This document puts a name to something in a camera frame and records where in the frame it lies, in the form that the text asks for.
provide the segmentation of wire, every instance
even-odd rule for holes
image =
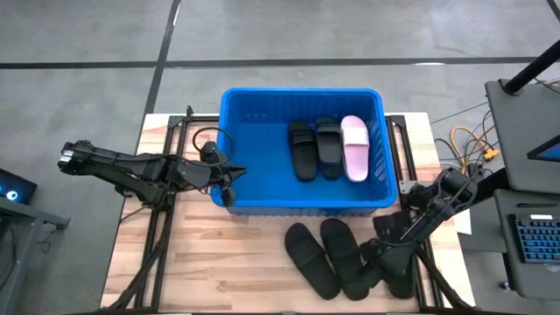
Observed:
[[[439,122],[441,122],[441,121],[443,121],[443,120],[445,120],[445,119],[449,119],[449,118],[451,118],[451,117],[454,117],[454,116],[463,114],[463,113],[465,113],[465,112],[467,112],[467,111],[469,111],[469,110],[477,109],[477,108],[479,108],[480,106],[484,106],[484,105],[486,105],[486,104],[488,104],[488,101],[482,102],[482,103],[480,103],[480,104],[478,104],[478,105],[472,106],[472,107],[467,108],[467,109],[463,109],[463,110],[461,110],[461,111],[459,111],[459,112],[457,112],[457,113],[455,113],[455,114],[451,114],[451,115],[447,115],[447,116],[445,116],[445,117],[439,118],[439,119],[437,119],[437,120],[435,120],[435,121],[433,121],[433,122],[430,122],[430,124],[439,123]]]
[[[453,144],[453,148],[455,149],[455,151],[457,152],[458,155],[461,154],[461,150],[459,149],[459,147],[458,147],[457,144],[455,143],[455,132],[456,132],[457,130],[464,130],[464,131],[468,132],[469,134],[471,134],[472,137],[474,137],[474,138],[477,140],[478,144],[480,144],[480,147],[481,147],[483,150],[486,149],[486,146],[482,143],[482,141],[480,140],[479,136],[477,136],[472,130],[470,130],[470,129],[468,129],[467,127],[464,127],[464,126],[457,126],[457,127],[453,128],[453,129],[451,130],[451,144]],[[461,164],[464,164],[464,163],[465,163],[465,160],[460,160],[460,163],[461,163]]]
[[[459,154],[457,154],[457,152],[452,148],[452,146],[447,141],[445,141],[442,138],[435,138],[434,142],[437,142],[437,141],[444,143],[449,148],[449,150],[451,151],[453,156],[457,159],[457,162],[459,164],[461,164],[461,160],[459,159]]]
[[[196,137],[200,134],[200,132],[204,132],[204,131],[208,131],[208,130],[218,130],[219,132],[226,135],[226,137],[229,139],[229,144],[230,144],[230,148],[231,148],[229,154],[226,156],[225,160],[223,160],[221,162],[218,162],[218,163],[206,164],[206,163],[200,163],[198,161],[189,161],[189,163],[191,163],[193,165],[202,166],[202,167],[216,167],[216,166],[220,166],[220,165],[223,165],[223,164],[229,162],[229,159],[234,155],[234,148],[235,148],[234,139],[231,137],[229,132],[225,131],[222,128],[219,128],[219,127],[205,127],[205,128],[198,129],[194,133],[194,135],[192,135],[192,146],[194,147],[194,149],[196,149],[196,151],[200,152],[199,146],[196,145]]]
[[[123,217],[119,220],[119,224],[123,223],[123,221],[127,220],[127,219],[128,219],[129,217],[131,217],[132,215],[139,213],[140,211],[144,210],[145,208],[147,208],[147,206],[142,206],[141,208],[139,208],[139,209],[137,209],[137,210],[135,210],[135,211],[133,211],[133,212],[131,212],[131,213],[129,213],[129,214],[123,216]]]
[[[484,122],[486,121],[486,119],[488,118],[488,114],[490,114],[490,109],[484,114],[484,118],[482,118],[482,137],[484,137],[484,141],[486,141],[486,143],[488,143],[488,137],[487,137],[487,128],[484,125]]]
[[[413,242],[413,241],[406,241],[406,242],[403,242],[403,243],[393,243],[393,242],[390,242],[390,241],[383,241],[383,240],[380,240],[380,239],[377,239],[377,241],[381,244],[385,244],[385,245],[392,246],[392,247],[407,246],[407,245],[410,245]]]
[[[10,226],[10,232],[11,232],[11,266],[9,268],[6,268],[3,272],[1,277],[4,277],[5,275],[5,279],[0,281],[0,291],[2,291],[2,289],[4,288],[4,286],[8,283],[8,280],[10,279],[11,273],[13,272],[14,268],[16,268],[16,263],[18,261],[18,245],[16,242],[16,231],[14,230],[13,227],[13,223],[11,221],[9,221],[9,226]]]
[[[41,251],[43,254],[46,254],[49,250],[51,250],[51,237],[59,231],[62,231],[62,229],[55,228],[53,231],[49,232],[49,235],[47,235],[43,241],[37,241],[37,244],[41,244]]]
[[[485,136],[486,133],[488,133],[488,131],[494,129],[494,127],[495,127],[495,125],[492,126],[492,127],[490,127],[490,129],[488,129],[485,133],[483,133],[482,136]],[[484,141],[484,140],[477,139],[477,143],[481,143],[481,141]],[[471,155],[473,154],[475,148],[476,148],[476,146],[473,146],[473,147],[472,147],[472,150],[471,150],[471,153],[469,153],[468,155],[465,156],[465,162],[463,163],[463,166],[461,167],[461,173],[463,173],[463,174],[466,173],[466,168],[468,167],[468,162],[467,162],[467,161],[468,161],[468,159],[471,157]],[[482,148],[482,150],[483,150],[483,151],[482,151],[482,153],[480,153],[480,155],[484,155],[484,153],[486,152],[486,146],[484,146],[484,147]]]
[[[537,82],[539,82],[540,84],[544,85],[544,87],[547,88],[547,89],[549,89],[550,91],[552,91],[552,92],[554,92],[554,93],[560,95],[560,92],[556,91],[556,90],[555,90],[554,88],[552,88],[552,87],[549,87],[548,84],[542,82],[541,80],[538,80],[537,78],[535,78],[535,81],[537,81]]]
[[[483,155],[484,155],[484,152],[481,152],[481,153],[479,154],[479,157],[476,158],[476,162],[474,162],[476,165],[479,163],[480,158],[482,158]]]
[[[478,130],[480,128],[480,126],[482,126],[482,122],[480,122],[478,125],[476,125],[476,127],[474,127],[474,129],[472,130],[472,132],[476,132],[476,130]],[[466,142],[469,140],[469,138],[471,137],[471,135],[469,135],[465,141],[463,142],[463,144],[461,145],[461,148],[463,148],[466,144]]]
[[[496,141],[495,143],[492,143],[492,146],[495,146],[495,145],[498,144],[498,143],[499,143],[499,141]],[[476,151],[474,151],[474,152],[472,152],[472,153],[478,153],[478,152],[480,152],[480,151],[482,151],[482,149],[478,149],[478,150],[476,150]],[[440,158],[439,160],[440,160],[440,161],[455,161],[455,158]]]
[[[471,139],[471,140],[467,141],[466,144],[465,144],[465,146],[463,147],[463,148],[465,149],[465,159],[468,159],[468,158],[471,156],[472,153],[471,153],[471,154],[466,154],[466,153],[467,153],[467,149],[468,149],[467,147],[469,146],[469,144],[471,144],[471,143],[474,142],[474,141],[478,141],[478,140],[477,140],[477,139]],[[482,141],[482,142],[485,143],[486,145],[490,146],[490,143],[486,142],[485,140],[480,140],[480,141]]]

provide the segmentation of wooden table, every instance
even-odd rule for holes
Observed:
[[[169,115],[147,115],[138,153],[158,153],[163,149]],[[405,114],[418,180],[432,181],[439,173],[438,154],[425,113]],[[185,156],[198,159],[192,134],[211,123],[190,123]],[[215,133],[200,135],[199,144]],[[397,146],[403,152],[400,135]],[[401,161],[406,169],[406,162]],[[137,199],[127,199],[122,215],[138,209]],[[377,210],[374,215],[399,210]],[[101,306],[110,305],[129,284],[142,261],[149,210],[128,218],[116,236],[113,256]],[[178,196],[171,229],[160,304],[161,312],[413,312],[413,297],[392,297],[384,282],[368,298],[350,301],[344,293],[334,300],[321,299],[296,270],[284,249],[284,234],[295,222],[304,223],[319,240],[324,217],[235,216],[216,206],[207,195],[183,192]],[[371,218],[345,218],[358,243],[375,236]],[[474,305],[471,285],[453,220],[442,224],[431,236],[435,261],[451,287]],[[145,303],[151,298],[149,278]],[[429,279],[423,269],[423,284],[429,305],[433,305]]]

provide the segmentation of gray floor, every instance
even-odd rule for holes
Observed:
[[[172,0],[0,0],[0,63],[156,61]],[[192,0],[177,15],[168,60],[536,56],[558,40],[545,0]],[[165,69],[156,113],[213,113],[231,87],[354,87],[381,93],[387,112],[432,120],[484,102],[484,82],[523,64]],[[123,202],[110,185],[59,173],[65,141],[133,152],[153,68],[0,70],[0,167],[39,184],[33,204],[72,217],[37,250],[21,314],[95,309]],[[541,79],[560,77],[554,65]],[[448,138],[475,127],[483,106],[432,126]],[[438,147],[441,158],[450,152]],[[496,159],[488,165],[498,169]],[[465,251],[478,306],[553,314],[559,304],[501,292],[499,255]]]

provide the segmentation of slide sandal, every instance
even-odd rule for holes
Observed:
[[[322,117],[315,122],[317,128],[318,159],[323,177],[338,179],[343,174],[342,140],[340,124],[334,118]]]
[[[284,239],[286,251],[313,289],[326,300],[340,293],[340,282],[326,260],[325,251],[305,225],[292,225]]]
[[[402,211],[374,218],[374,228],[379,232],[378,237],[384,237],[391,242],[397,242],[411,224],[409,215]],[[414,256],[411,255],[404,272],[388,283],[388,290],[395,298],[412,298],[414,296],[416,279],[413,277],[413,268],[415,269],[416,266],[413,258]]]
[[[288,125],[291,162],[297,179],[312,181],[317,175],[317,141],[315,132],[305,122],[292,121]]]
[[[360,248],[348,225],[338,219],[324,220],[321,223],[321,238],[344,294],[353,301],[367,298],[369,288],[360,275]]]
[[[364,181],[368,177],[368,128],[359,117],[353,115],[344,117],[340,128],[346,176],[353,182]]]

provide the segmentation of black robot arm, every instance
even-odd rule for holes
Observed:
[[[452,168],[443,170],[432,185],[416,183],[406,194],[406,204],[417,213],[412,223],[407,226],[402,224],[402,217],[409,215],[405,212],[374,218],[377,238],[360,245],[362,257],[366,261],[361,271],[364,281],[370,287],[381,280],[390,282],[405,271],[410,256],[417,252],[427,270],[432,275],[436,274],[438,282],[444,282],[436,266],[419,248],[420,244],[442,222],[470,207],[476,193],[477,184]],[[441,287],[453,307],[468,307],[447,283]]]
[[[235,201],[231,184],[246,172],[244,167],[230,164],[214,142],[200,149],[200,161],[190,161],[173,154],[134,156],[96,148],[81,140],[64,145],[58,166],[66,174],[103,179],[115,185],[120,194],[132,192],[152,208],[168,207],[175,193],[210,186],[220,187],[224,205],[229,207]]]

